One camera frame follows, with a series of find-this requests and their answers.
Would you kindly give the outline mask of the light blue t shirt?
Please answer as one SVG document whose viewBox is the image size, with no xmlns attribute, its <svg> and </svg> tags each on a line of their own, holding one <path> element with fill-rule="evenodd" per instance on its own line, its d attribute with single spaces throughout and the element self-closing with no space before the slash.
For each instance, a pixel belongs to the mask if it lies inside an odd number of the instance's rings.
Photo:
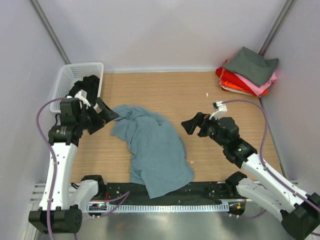
<svg viewBox="0 0 320 240">
<path fill-rule="evenodd" d="M 162 197 L 194 180 L 187 150 L 176 128 L 164 116 L 140 106 L 120 105 L 111 135 L 131 152 L 131 183 L 146 187 L 150 199 Z"/>
</svg>

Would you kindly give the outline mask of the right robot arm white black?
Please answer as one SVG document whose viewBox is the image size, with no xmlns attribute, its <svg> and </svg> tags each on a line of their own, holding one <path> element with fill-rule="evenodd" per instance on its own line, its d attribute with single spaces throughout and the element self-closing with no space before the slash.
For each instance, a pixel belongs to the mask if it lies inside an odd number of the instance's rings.
<svg viewBox="0 0 320 240">
<path fill-rule="evenodd" d="M 188 135 L 196 128 L 199 137 L 209 137 L 223 148 L 225 158 L 239 171 L 225 185 L 231 198 L 248 198 L 277 218 L 295 240 L 304 240 L 320 225 L 320 196 L 308 194 L 271 167 L 258 151 L 240 137 L 239 127 L 231 117 L 215 119 L 198 112 L 181 122 Z"/>
</svg>

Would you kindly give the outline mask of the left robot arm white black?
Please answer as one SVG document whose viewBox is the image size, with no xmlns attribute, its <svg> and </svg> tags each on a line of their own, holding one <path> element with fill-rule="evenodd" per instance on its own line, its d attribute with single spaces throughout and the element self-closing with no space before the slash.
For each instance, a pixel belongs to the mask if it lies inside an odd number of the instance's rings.
<svg viewBox="0 0 320 240">
<path fill-rule="evenodd" d="M 55 117 L 56 123 L 48 136 L 39 132 L 49 148 L 49 168 L 39 207 L 28 216 L 29 222 L 51 239 L 55 234 L 78 233 L 88 203 L 105 196 L 101 175 L 84 176 L 75 192 L 70 193 L 72 166 L 83 132 L 92 135 L 118 118 L 99 97 L 95 100 L 99 111 L 81 96 L 58 98 L 58 101 L 60 112 Z"/>
</svg>

